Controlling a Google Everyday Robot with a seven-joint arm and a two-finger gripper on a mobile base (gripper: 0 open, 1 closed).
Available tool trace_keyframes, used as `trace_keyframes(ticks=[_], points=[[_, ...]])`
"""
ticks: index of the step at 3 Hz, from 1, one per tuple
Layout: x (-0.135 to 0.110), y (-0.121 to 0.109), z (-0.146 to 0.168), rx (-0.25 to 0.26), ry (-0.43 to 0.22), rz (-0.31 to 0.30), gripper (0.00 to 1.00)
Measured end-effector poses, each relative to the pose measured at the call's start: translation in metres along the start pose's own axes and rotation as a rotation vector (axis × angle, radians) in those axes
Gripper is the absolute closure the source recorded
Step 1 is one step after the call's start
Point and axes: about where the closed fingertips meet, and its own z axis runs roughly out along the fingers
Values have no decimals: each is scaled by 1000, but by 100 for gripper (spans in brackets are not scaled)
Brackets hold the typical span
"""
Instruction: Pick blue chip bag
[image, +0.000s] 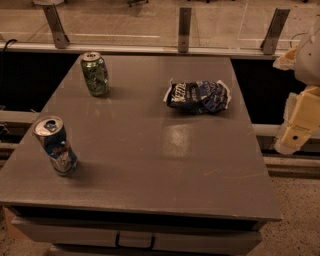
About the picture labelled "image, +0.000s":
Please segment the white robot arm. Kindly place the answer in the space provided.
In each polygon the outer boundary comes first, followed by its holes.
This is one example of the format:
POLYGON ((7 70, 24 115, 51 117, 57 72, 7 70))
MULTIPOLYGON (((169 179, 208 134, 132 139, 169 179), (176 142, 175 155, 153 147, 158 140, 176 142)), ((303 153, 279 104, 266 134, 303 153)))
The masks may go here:
POLYGON ((277 58, 273 66, 284 71, 293 70, 295 78, 306 85, 301 93, 289 94, 284 122, 276 135, 276 151, 290 155, 320 127, 320 19, 315 21, 299 45, 277 58))

